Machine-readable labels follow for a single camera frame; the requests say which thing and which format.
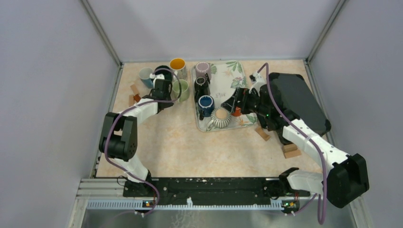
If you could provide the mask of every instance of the small orange object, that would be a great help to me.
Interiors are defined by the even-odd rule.
[[[239,108],[239,107],[236,107],[236,108],[235,108],[235,112],[234,112],[234,113],[231,113],[231,115],[233,115],[233,116],[235,116],[235,117],[241,116],[242,113],[240,112],[240,108]]]
[[[139,96],[139,94],[136,94],[136,95],[134,96],[134,100],[135,100],[136,102],[139,102],[139,101],[141,100],[141,97]]]

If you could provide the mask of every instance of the mug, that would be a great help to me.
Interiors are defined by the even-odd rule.
[[[210,117],[214,110],[214,99],[209,95],[203,95],[197,101],[199,108],[199,119],[203,120],[205,117]]]
[[[207,130],[211,130],[213,127],[224,128],[231,122],[231,115],[225,108],[216,108],[211,113],[211,120],[207,124]]]
[[[182,58],[174,58],[169,63],[169,67],[172,69],[173,72],[176,73],[179,79],[187,79],[188,78],[188,71],[186,69],[185,60]]]
[[[175,95],[175,98],[178,98],[179,96],[179,83],[181,83],[182,87],[182,94],[181,97],[179,97],[179,102],[186,101],[190,97],[190,90],[189,90],[189,84],[186,80],[184,79],[179,79],[174,81],[172,84],[172,90],[173,94]]]
[[[209,83],[204,77],[198,77],[194,81],[194,100],[198,101],[203,95],[210,95]]]
[[[141,69],[139,72],[139,77],[140,77],[141,81],[149,89],[153,88],[153,81],[150,78],[150,74],[152,74],[152,73],[153,73],[153,69],[151,69],[149,67],[145,67],[145,68]]]
[[[209,63],[200,62],[196,64],[196,78],[205,77],[206,80],[210,83],[211,81],[211,67]]]
[[[171,69],[169,68],[169,66],[166,66],[166,65],[158,66],[155,69],[154,73],[156,75],[163,74],[166,80],[172,81],[172,73],[171,73]]]

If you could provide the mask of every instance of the black mug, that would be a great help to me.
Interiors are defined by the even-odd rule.
[[[194,101],[197,102],[204,95],[210,95],[209,83],[206,78],[198,77],[194,81]]]

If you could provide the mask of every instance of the pink mug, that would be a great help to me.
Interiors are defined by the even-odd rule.
[[[209,63],[200,62],[196,64],[196,78],[204,77],[209,83],[211,81],[211,67]]]

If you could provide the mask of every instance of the black cable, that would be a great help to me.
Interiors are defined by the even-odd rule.
[[[117,183],[118,185],[124,187],[124,185],[119,184],[119,178],[123,178],[123,179],[125,179],[126,181],[128,181],[129,179],[128,179],[127,177],[125,177],[125,176],[122,176],[122,175],[120,175],[120,176],[118,176],[118,177],[116,178],[116,183]]]

